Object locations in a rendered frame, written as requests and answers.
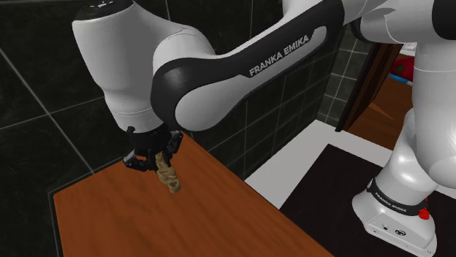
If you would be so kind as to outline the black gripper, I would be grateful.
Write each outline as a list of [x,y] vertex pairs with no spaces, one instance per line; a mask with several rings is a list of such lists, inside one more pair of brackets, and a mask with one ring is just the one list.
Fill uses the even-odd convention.
[[151,131],[142,133],[135,133],[135,127],[129,126],[126,133],[133,149],[123,158],[123,164],[127,168],[141,172],[155,172],[157,166],[153,163],[154,158],[149,158],[149,156],[154,157],[162,151],[165,163],[170,165],[170,160],[178,152],[183,139],[181,131],[170,132],[165,123]]

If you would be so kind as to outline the tan twisted lumpy object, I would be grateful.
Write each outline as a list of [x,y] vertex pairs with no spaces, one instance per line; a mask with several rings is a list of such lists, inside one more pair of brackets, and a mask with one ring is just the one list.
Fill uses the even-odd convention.
[[156,174],[160,181],[164,183],[171,193],[177,193],[181,189],[181,183],[178,179],[175,169],[165,161],[163,153],[155,155],[157,166]]

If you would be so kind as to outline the brown wooden table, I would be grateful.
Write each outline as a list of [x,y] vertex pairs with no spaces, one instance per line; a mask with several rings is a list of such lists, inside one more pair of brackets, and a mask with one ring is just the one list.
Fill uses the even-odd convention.
[[193,139],[172,165],[177,193],[120,162],[55,193],[63,257],[332,257]]

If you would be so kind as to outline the dark robot stand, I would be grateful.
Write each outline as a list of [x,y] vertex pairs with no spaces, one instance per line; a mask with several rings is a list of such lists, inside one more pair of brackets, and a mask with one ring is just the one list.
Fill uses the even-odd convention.
[[384,167],[327,145],[281,207],[334,257],[456,257],[456,199],[408,145]]

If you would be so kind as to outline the dark brown wooden door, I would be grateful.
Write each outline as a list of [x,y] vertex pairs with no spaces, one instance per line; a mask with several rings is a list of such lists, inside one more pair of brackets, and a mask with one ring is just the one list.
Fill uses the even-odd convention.
[[335,131],[347,131],[375,99],[402,45],[374,43]]

